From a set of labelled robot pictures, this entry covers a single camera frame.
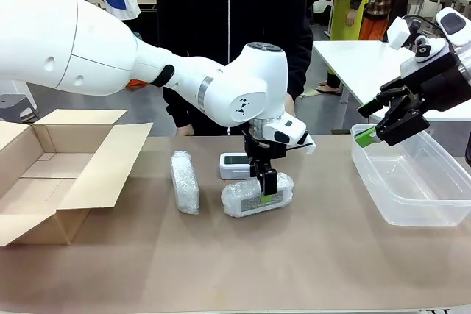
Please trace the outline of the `white background table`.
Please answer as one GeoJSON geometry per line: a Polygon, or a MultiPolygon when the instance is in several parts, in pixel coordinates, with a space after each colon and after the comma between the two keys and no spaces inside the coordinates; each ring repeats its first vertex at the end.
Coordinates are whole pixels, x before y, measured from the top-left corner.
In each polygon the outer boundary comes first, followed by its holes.
{"type": "Polygon", "coordinates": [[[407,48],[392,49],[380,41],[314,41],[313,48],[343,84],[332,132],[342,132],[349,97],[364,104],[380,86],[400,76],[400,65],[412,58],[407,48]]]}

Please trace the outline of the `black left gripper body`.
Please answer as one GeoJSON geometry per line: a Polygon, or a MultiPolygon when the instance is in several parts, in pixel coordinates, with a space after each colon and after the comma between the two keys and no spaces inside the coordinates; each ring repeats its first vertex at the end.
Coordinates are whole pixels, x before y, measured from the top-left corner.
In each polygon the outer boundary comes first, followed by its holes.
{"type": "Polygon", "coordinates": [[[252,160],[273,160],[286,156],[287,145],[270,140],[256,140],[253,136],[246,135],[244,150],[252,160]]]}

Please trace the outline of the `open cardboard box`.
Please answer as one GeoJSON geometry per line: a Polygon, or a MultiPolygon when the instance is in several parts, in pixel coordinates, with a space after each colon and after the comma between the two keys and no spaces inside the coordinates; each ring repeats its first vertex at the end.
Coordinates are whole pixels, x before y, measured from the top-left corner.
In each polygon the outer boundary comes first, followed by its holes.
{"type": "Polygon", "coordinates": [[[0,247],[72,243],[92,209],[114,207],[152,128],[122,110],[57,109],[0,121],[0,247]]]}

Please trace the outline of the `person in black hoodie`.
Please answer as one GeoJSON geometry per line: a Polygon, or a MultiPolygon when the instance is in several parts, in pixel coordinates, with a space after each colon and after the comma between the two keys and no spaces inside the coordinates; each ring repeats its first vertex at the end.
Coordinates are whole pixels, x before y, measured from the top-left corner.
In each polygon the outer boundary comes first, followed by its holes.
{"type": "Polygon", "coordinates": [[[251,42],[279,46],[294,103],[304,91],[313,35],[306,0],[157,0],[158,45],[181,57],[233,61],[251,42]]]}

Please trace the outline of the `grey metal stool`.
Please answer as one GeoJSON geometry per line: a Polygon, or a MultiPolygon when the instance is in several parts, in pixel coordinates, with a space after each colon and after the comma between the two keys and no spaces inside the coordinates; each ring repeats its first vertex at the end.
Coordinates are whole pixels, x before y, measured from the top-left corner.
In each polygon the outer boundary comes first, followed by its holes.
{"type": "Polygon", "coordinates": [[[37,110],[24,94],[0,95],[0,121],[28,124],[38,119],[37,110]]]}

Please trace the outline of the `bubble-wrapped clock with label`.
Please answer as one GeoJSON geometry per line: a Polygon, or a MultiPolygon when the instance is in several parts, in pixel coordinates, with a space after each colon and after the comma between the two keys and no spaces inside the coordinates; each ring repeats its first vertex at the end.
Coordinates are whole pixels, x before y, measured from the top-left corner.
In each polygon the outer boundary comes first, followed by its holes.
{"type": "Polygon", "coordinates": [[[259,181],[250,178],[226,185],[221,200],[228,216],[243,218],[287,206],[292,201],[293,189],[293,179],[287,174],[279,173],[275,194],[265,196],[261,193],[259,181]]]}

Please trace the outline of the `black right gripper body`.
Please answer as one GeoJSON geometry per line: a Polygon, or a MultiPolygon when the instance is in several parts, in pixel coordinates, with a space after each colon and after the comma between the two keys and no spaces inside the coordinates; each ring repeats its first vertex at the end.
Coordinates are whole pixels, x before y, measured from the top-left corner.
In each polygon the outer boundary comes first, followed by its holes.
{"type": "Polygon", "coordinates": [[[446,111],[471,100],[470,78],[456,55],[447,52],[418,63],[403,63],[403,84],[417,96],[419,111],[446,111]]]}

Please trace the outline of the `unwrapped white digital clock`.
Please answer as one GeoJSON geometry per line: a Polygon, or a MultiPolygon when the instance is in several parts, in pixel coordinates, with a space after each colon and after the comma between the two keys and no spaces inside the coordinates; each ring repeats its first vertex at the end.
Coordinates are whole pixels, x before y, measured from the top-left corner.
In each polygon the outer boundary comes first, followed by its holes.
{"type": "Polygon", "coordinates": [[[219,157],[219,174],[223,180],[250,178],[250,164],[244,152],[222,153],[219,157]]]}

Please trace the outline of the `clear plastic container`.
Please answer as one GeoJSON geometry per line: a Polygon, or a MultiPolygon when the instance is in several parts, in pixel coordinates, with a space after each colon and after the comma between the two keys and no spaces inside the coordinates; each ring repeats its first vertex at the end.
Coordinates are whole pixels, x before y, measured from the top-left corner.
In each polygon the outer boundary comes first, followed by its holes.
{"type": "Polygon", "coordinates": [[[427,132],[395,146],[352,142],[355,167],[384,220],[448,227],[471,215],[471,174],[427,132]]]}

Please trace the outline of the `slim bubble-wrapped clock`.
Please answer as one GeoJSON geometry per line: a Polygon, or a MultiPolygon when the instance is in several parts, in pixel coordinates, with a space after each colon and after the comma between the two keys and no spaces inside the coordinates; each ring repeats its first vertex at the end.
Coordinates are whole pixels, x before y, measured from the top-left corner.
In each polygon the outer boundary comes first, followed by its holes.
{"type": "Polygon", "coordinates": [[[199,214],[199,184],[188,151],[175,151],[171,157],[171,177],[177,209],[185,214],[199,214]]]}

